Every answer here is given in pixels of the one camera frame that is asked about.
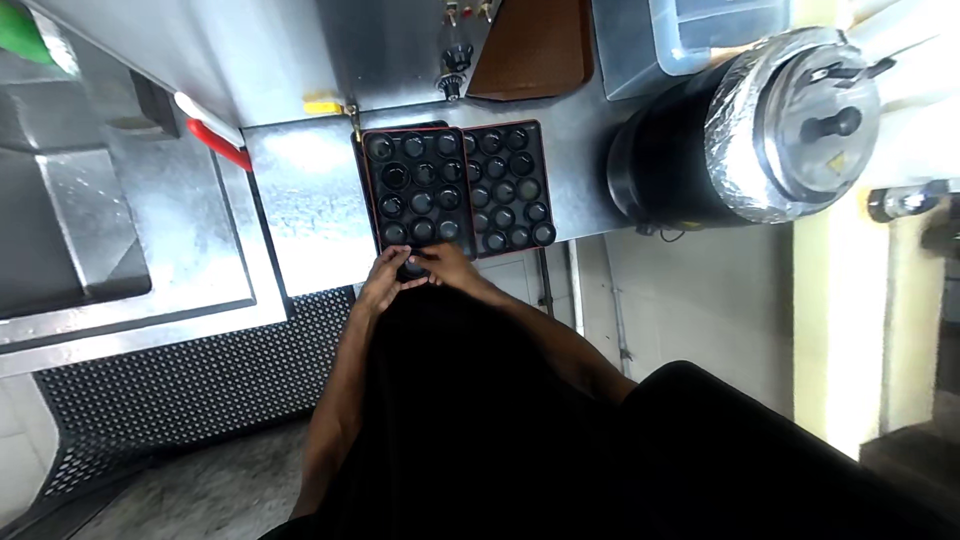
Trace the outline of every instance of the aluminum foil wrap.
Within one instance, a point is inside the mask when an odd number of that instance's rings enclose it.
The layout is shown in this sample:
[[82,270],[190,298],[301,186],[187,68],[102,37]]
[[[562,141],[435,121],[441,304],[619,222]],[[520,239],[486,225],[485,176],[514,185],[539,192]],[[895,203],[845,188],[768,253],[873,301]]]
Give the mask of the aluminum foil wrap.
[[784,223],[817,212],[812,204],[785,198],[761,167],[754,146],[760,92],[777,68],[821,45],[844,44],[836,29],[812,27],[770,37],[733,61],[713,94],[704,129],[704,151],[713,188],[730,209],[755,223]]

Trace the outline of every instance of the black floor mat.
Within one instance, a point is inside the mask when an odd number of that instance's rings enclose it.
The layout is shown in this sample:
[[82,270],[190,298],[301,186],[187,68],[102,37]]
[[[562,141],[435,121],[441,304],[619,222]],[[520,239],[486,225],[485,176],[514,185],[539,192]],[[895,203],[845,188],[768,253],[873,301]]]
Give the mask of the black floor mat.
[[36,503],[309,413],[353,301],[351,287],[303,295],[283,323],[36,372],[60,429]]

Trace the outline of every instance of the green object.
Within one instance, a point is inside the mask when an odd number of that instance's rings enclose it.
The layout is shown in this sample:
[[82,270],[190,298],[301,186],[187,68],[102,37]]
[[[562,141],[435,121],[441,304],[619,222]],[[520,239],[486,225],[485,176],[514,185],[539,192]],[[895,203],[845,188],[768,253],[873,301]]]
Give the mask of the green object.
[[0,0],[0,48],[30,61],[54,62],[34,20],[7,0]]

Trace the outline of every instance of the clear plastic box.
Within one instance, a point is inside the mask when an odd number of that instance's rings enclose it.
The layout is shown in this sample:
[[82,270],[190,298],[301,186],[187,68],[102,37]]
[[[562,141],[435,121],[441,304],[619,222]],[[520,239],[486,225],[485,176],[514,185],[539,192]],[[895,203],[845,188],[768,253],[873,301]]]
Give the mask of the clear plastic box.
[[790,27],[792,0],[592,0],[607,99],[656,94],[703,70],[710,49]]
[[657,61],[667,75],[696,73],[710,49],[737,47],[790,27],[790,0],[649,0]]

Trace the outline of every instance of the pot lid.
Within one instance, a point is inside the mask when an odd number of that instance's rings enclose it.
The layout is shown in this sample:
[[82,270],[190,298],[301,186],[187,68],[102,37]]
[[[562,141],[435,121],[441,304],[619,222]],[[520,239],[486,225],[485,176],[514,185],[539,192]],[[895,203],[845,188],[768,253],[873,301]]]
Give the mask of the pot lid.
[[831,201],[863,172],[879,130],[875,74],[857,48],[822,45],[790,59],[761,92],[756,153],[788,199]]

